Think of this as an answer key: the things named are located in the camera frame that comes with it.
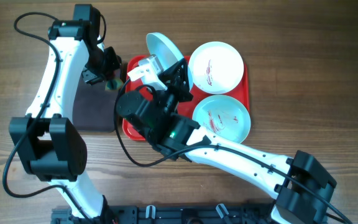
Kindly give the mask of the light blue plate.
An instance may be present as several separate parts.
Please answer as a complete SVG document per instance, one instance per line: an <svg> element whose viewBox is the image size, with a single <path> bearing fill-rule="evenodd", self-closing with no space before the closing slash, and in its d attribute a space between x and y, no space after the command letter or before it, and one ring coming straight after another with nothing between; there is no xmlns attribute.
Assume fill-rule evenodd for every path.
<svg viewBox="0 0 358 224"><path fill-rule="evenodd" d="M217 135L242 143L251 128L250 114L237 99L227 95L212 95L195 107L192 119Z"/></svg>
<svg viewBox="0 0 358 224"><path fill-rule="evenodd" d="M178 47L165 35L159 32L148 33L146 35L147 48L150 55L155 55L163 71L184 58ZM161 78L157 80L156 75L146 75L142 79L144 85L151 85L156 90L167 90L167 85L163 84Z"/></svg>

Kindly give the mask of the green yellow sponge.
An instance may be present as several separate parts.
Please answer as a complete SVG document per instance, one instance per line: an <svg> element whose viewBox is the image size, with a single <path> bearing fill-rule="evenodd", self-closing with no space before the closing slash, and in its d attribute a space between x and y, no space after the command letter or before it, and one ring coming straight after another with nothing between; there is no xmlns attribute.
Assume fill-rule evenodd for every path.
<svg viewBox="0 0 358 224"><path fill-rule="evenodd" d="M120 90L123 85L124 82L121 79L108 80L105 85L105 90L106 91Z"/></svg>

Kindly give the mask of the light blue plate front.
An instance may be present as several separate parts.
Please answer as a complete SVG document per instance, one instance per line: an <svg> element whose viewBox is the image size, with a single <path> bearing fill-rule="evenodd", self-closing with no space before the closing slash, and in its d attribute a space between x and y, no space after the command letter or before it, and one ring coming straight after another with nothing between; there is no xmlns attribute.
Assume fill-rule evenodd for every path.
<svg viewBox="0 0 358 224"><path fill-rule="evenodd" d="M227 95L212 95L195 107L192 119L217 135L242 143L251 128L250 114L237 99Z"/></svg>

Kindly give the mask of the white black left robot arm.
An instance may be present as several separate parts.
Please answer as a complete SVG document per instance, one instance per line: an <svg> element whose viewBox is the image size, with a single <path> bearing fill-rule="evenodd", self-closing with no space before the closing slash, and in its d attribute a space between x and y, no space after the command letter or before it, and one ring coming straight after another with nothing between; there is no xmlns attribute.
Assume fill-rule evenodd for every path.
<svg viewBox="0 0 358 224"><path fill-rule="evenodd" d="M105 84L119 73L120 60L105 48L99 18L55 20L39 90L9 133L24 170L56 188L82 223L112 223L105 196L94 187L85 167L87 148L81 131L114 129L113 92Z"/></svg>

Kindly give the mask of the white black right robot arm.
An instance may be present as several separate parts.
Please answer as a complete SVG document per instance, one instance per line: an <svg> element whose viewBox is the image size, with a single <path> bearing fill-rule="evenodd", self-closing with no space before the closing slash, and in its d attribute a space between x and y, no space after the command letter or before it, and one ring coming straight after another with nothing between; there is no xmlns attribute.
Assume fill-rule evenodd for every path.
<svg viewBox="0 0 358 224"><path fill-rule="evenodd" d="M143 83L135 90L121 93L114 115L128 121L164 160L181 157L254 184L273 198L270 217L275 222L322 223L331 209L344 223L349 223L330 204L337 182L311 154L297 151L291 158L258 151L224 139L178 114L178 104L193 98L184 58L157 79L165 85L164 90Z"/></svg>

